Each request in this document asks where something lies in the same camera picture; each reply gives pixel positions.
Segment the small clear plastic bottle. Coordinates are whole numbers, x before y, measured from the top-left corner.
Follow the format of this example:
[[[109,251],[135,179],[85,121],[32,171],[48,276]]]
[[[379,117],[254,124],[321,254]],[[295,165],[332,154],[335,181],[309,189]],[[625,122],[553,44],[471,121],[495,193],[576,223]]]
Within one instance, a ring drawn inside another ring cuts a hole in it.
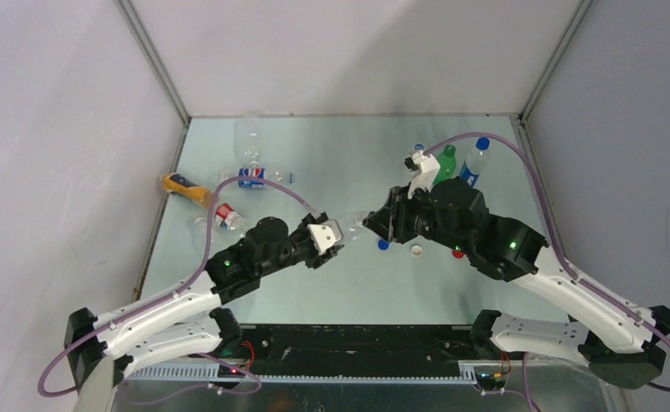
[[[345,241],[358,239],[366,231],[363,222],[369,217],[367,210],[345,212],[337,218]]]

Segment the green plastic bottle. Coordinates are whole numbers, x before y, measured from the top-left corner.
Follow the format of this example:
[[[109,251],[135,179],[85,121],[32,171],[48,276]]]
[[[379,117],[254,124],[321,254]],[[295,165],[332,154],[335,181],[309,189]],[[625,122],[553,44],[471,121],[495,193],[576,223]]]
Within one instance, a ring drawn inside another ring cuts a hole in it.
[[[454,158],[448,158],[442,155],[442,152],[436,157],[439,163],[439,172],[437,173],[433,185],[437,185],[442,181],[452,179],[456,174],[456,154]]]

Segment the green bottle cap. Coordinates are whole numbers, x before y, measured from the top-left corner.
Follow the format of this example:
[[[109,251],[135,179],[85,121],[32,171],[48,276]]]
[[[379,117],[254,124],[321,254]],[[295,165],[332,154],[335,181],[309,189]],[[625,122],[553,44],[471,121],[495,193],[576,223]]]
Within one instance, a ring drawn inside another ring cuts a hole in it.
[[[456,154],[456,147],[451,144],[446,145],[442,151],[442,155],[448,158],[454,158],[455,154]]]

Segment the clear crushed plastic bottle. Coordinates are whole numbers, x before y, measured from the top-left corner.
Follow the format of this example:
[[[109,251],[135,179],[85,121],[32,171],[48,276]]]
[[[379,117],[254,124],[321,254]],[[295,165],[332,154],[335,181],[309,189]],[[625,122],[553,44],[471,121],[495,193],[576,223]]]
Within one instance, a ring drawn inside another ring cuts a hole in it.
[[[479,151],[476,142],[467,151],[466,158],[459,171],[459,177],[470,187],[478,182],[481,172],[484,170],[489,159],[489,150]]]

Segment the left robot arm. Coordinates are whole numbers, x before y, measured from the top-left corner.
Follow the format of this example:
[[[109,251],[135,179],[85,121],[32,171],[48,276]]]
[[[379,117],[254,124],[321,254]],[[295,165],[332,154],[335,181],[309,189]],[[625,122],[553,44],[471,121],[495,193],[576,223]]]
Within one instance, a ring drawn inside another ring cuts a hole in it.
[[[318,269],[343,248],[339,224],[306,215],[294,230],[261,219],[235,244],[215,253],[194,281],[100,315],[88,308],[68,318],[64,346],[78,390],[97,365],[113,361],[113,383],[155,364],[191,354],[239,353],[240,324],[225,304],[255,291],[263,277],[299,263]]]

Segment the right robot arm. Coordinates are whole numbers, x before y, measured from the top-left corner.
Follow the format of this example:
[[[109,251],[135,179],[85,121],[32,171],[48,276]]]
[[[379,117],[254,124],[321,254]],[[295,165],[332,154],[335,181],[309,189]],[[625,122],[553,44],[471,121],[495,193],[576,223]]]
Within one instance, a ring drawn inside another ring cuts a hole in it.
[[[536,293],[568,314],[564,322],[483,310],[469,337],[475,355],[542,354],[586,367],[623,389],[652,385],[662,374],[670,309],[635,306],[562,263],[546,238],[522,221],[492,214],[483,194],[461,179],[433,189],[393,187],[364,226],[391,243],[421,237],[466,255],[491,279]]]

